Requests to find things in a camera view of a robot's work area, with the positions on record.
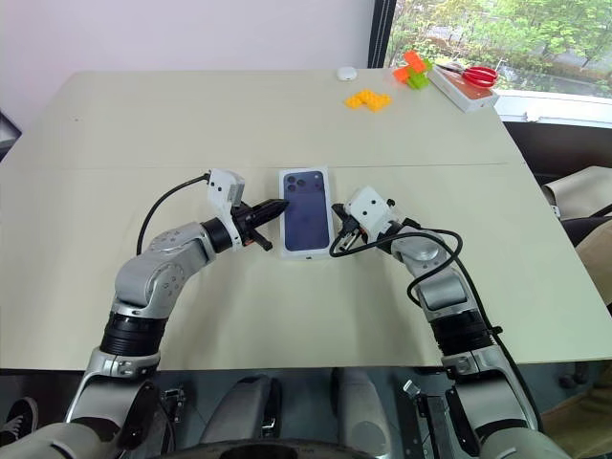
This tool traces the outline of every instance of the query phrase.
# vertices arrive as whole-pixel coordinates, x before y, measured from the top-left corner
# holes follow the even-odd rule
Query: white table
[[[394,101],[345,108],[362,88]],[[229,167],[257,203],[277,195],[279,168],[320,164],[335,201],[370,184],[458,231],[518,362],[612,357],[612,321],[493,111],[464,115],[388,71],[351,83],[324,71],[130,73],[71,79],[0,164],[0,367],[85,366],[142,218],[170,187]],[[211,217],[193,186],[160,207],[147,238]],[[263,231],[278,243],[277,222]],[[224,252],[187,283],[161,368],[436,365],[409,280],[379,251],[314,262]]]

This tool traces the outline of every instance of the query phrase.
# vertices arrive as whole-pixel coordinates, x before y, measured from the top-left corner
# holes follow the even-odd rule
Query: scissors
[[[465,81],[477,88],[491,88],[497,81],[497,72],[489,67],[469,67],[466,69],[458,64],[438,64],[438,67],[461,75]]]

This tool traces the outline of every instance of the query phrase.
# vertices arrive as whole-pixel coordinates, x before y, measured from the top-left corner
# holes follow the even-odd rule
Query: phone image on box
[[[324,255],[332,242],[327,171],[288,169],[279,179],[281,197],[289,201],[282,214],[281,237],[283,249],[292,254],[285,254],[307,259]]]

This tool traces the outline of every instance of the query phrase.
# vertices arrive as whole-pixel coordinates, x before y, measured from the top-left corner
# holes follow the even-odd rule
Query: green foliage
[[[563,91],[560,77],[571,76],[612,97],[610,73],[581,71],[612,57],[612,0],[398,0],[387,65],[404,64],[408,50],[434,62],[513,69],[516,77],[500,78],[502,89]],[[566,53],[583,62],[562,67]]]

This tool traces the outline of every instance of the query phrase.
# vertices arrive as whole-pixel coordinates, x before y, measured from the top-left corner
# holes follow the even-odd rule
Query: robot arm
[[[468,454],[487,458],[567,457],[538,432],[527,388],[498,331],[484,316],[471,280],[448,263],[442,236],[416,222],[401,222],[393,205],[370,186],[359,189],[344,206],[334,205],[342,231],[331,252],[333,256],[350,253],[361,236],[380,243],[380,249],[423,279],[415,291],[442,351],[442,365],[454,380],[447,401],[459,444]],[[533,452],[529,448],[538,455],[524,455]]]
[[[288,203],[268,200],[251,208],[241,201],[243,189],[240,176],[213,169],[208,200],[216,217],[160,234],[121,267],[101,344],[92,352],[66,422],[2,448],[3,457],[113,457],[146,438],[159,400],[148,378],[160,361],[165,324],[186,282],[227,249],[237,251],[252,242],[266,251],[272,248],[256,229]]]

